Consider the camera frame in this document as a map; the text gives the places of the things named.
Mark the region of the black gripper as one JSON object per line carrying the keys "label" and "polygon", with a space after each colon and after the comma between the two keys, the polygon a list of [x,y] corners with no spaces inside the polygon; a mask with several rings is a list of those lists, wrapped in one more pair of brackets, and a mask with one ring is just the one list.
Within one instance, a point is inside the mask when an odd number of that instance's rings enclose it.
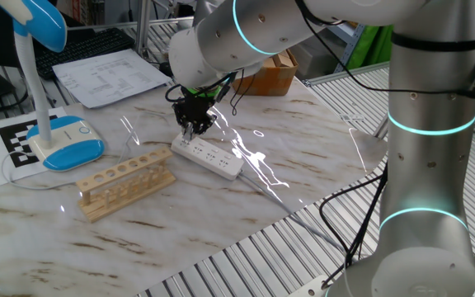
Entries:
{"label": "black gripper", "polygon": [[204,98],[186,98],[172,105],[184,143],[189,143],[197,134],[204,134],[212,126],[214,117],[208,110],[213,105],[213,100]]}

